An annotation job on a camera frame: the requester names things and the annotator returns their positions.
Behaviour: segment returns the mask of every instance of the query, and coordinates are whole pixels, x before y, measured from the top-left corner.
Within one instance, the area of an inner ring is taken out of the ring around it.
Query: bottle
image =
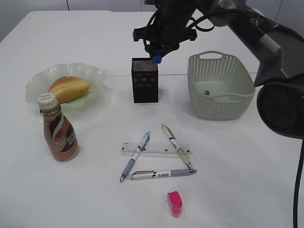
[[[78,152],[78,142],[72,124],[62,114],[54,94],[42,94],[38,98],[43,116],[44,137],[54,158],[68,161]]]

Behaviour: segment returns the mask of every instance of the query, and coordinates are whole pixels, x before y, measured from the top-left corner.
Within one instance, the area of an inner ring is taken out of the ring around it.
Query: bread roll
[[[89,88],[90,84],[82,78],[65,76],[57,79],[48,91],[56,96],[59,103],[63,103],[85,94]]]

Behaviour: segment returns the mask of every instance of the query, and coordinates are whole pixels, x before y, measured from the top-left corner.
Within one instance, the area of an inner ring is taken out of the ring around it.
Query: pen
[[[148,131],[146,134],[144,134],[141,142],[138,144],[136,152],[132,155],[131,159],[129,160],[127,166],[125,167],[121,177],[120,177],[120,182],[122,182],[124,180],[124,178],[129,174],[131,168],[133,167],[133,165],[135,164],[135,161],[137,160],[140,151],[142,151],[144,149],[144,147],[146,146],[146,144],[148,143],[148,141],[150,140],[150,131]]]
[[[169,129],[169,127],[167,127],[164,124],[161,124],[161,128],[163,130],[163,132],[166,134],[166,136],[169,138],[170,142],[173,144],[173,146],[176,149],[176,152],[179,153],[179,151],[184,151],[176,142],[175,137],[173,135],[173,133],[171,132],[171,130]],[[183,162],[186,164],[186,166],[188,167],[189,170],[193,170],[193,167],[190,163],[189,157],[187,155],[184,154],[180,154],[180,158],[183,160]]]
[[[137,171],[133,173],[131,176],[127,176],[129,180],[141,180],[148,178],[159,178],[159,177],[179,177],[179,176],[189,176],[191,174],[195,174],[196,170],[171,170],[171,171]]]

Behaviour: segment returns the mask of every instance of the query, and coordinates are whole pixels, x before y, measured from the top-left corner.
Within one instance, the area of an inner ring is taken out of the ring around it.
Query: blue gripper tip
[[[154,58],[153,58],[153,63],[159,64],[159,63],[162,62],[161,60],[162,60],[162,55],[161,55],[161,54],[157,54],[157,55],[154,56]]]

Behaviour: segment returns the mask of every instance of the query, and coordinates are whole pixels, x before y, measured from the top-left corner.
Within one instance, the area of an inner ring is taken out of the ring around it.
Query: white ruler
[[[138,144],[136,143],[128,143],[125,142],[121,146],[121,153],[134,153],[137,149]],[[180,145],[181,148],[184,149],[184,153],[180,154],[189,154],[190,147],[187,144]],[[143,153],[155,153],[155,154],[177,154],[176,149],[172,144],[159,144],[159,143],[148,143],[144,150],[141,152]]]

